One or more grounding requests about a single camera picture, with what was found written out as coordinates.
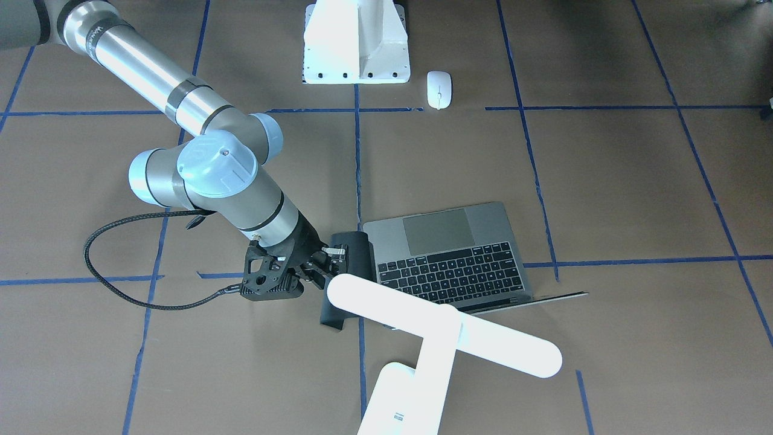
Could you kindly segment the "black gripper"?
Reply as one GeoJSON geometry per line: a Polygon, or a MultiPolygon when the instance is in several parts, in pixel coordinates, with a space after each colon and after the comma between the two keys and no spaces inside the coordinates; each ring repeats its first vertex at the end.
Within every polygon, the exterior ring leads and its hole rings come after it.
{"type": "Polygon", "coordinates": [[[257,254],[262,259],[257,271],[259,285],[298,285],[305,280],[320,290],[326,290],[334,278],[331,262],[345,262],[347,246],[327,246],[307,219],[299,219],[287,239],[268,246],[257,242],[257,254]]]}

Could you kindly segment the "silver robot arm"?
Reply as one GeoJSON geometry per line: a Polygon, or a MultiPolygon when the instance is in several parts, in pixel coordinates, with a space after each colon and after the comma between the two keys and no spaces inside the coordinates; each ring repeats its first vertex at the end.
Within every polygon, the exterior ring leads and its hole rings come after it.
{"type": "MultiPolygon", "coordinates": [[[[287,70],[302,5],[119,1],[125,19],[230,101],[250,111],[311,108],[287,70]]],[[[110,72],[54,42],[33,1],[3,9],[2,290],[100,284],[83,264],[86,237],[125,216],[157,212],[128,187],[138,152],[190,136],[110,72]]]]}

